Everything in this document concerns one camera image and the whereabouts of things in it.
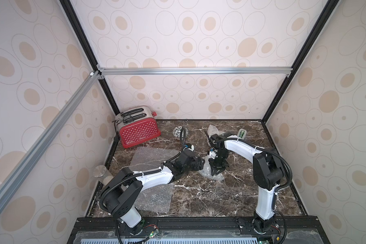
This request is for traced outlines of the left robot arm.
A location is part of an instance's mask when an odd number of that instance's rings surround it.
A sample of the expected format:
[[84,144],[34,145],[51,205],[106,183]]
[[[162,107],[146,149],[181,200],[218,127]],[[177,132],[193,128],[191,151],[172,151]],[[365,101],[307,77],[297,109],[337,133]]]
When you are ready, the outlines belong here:
[[184,148],[152,170],[132,171],[126,167],[104,186],[98,200],[99,206],[129,228],[141,228],[142,216],[134,207],[139,194],[147,189],[178,181],[192,171],[201,171],[204,164],[204,159],[189,148]]

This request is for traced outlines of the bubble wrap sheet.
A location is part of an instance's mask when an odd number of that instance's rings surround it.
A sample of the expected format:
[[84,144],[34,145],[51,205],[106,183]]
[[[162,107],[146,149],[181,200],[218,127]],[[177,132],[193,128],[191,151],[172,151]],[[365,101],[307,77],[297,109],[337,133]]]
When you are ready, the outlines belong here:
[[205,177],[205,178],[208,178],[210,180],[213,180],[213,181],[223,181],[225,178],[224,176],[220,173],[218,175],[214,175],[212,176],[211,175],[211,167],[210,167],[210,164],[209,164],[209,156],[205,156],[204,158],[204,166],[203,166],[203,169],[199,171],[199,173]]
[[[164,149],[154,147],[137,148],[129,168],[133,172],[152,171],[161,166],[161,163],[172,158],[178,153],[175,149]],[[172,179],[164,173],[157,175],[146,175],[140,178],[143,181],[143,188],[139,193],[134,206],[141,211],[154,213],[168,213],[173,196]]]
[[209,125],[208,129],[207,129],[207,133],[209,136],[212,136],[212,135],[221,135],[223,133],[225,133],[225,131],[221,131],[219,130],[216,126],[214,125]]

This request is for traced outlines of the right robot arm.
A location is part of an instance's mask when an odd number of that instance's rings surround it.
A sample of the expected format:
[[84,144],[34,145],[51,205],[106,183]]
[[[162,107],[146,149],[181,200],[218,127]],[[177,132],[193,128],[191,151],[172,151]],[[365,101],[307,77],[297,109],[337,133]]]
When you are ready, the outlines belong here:
[[253,226],[257,233],[266,233],[275,222],[277,192],[292,182],[290,166],[274,148],[254,145],[230,133],[207,135],[207,139],[211,147],[208,162],[212,176],[226,170],[231,151],[253,164],[253,178],[259,189]]

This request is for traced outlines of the black white patterned bowl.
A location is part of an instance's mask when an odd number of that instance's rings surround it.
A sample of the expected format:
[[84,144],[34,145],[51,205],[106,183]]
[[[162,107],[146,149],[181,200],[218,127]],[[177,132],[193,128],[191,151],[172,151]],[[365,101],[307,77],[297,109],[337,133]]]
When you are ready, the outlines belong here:
[[189,131],[186,127],[178,126],[172,130],[172,134],[177,139],[184,139],[188,136]]

